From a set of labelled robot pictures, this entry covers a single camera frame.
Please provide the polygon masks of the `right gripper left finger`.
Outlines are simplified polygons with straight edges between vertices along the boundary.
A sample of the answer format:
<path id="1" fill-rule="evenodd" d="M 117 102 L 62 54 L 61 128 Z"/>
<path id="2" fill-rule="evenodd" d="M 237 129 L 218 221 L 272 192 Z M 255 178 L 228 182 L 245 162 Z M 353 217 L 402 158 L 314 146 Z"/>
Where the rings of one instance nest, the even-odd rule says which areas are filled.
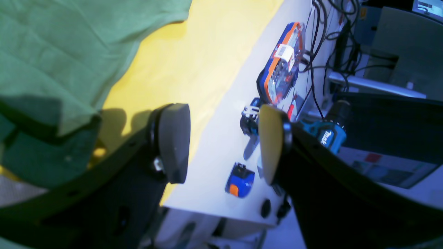
<path id="1" fill-rule="evenodd" d="M 1 237 L 35 249 L 136 249 L 166 185 L 185 182 L 189 148 L 189 105 L 161 106 L 80 177 L 1 208 Z"/>

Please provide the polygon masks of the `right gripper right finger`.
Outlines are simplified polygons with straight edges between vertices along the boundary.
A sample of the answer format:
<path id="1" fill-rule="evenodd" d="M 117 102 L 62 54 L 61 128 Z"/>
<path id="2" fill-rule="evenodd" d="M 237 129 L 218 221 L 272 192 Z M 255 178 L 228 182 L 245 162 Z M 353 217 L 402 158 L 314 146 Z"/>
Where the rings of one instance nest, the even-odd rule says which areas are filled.
<path id="1" fill-rule="evenodd" d="M 308 249 L 442 246 L 441 209 L 357 173 L 274 106 L 258 126 L 264 179 L 291 198 Z"/>

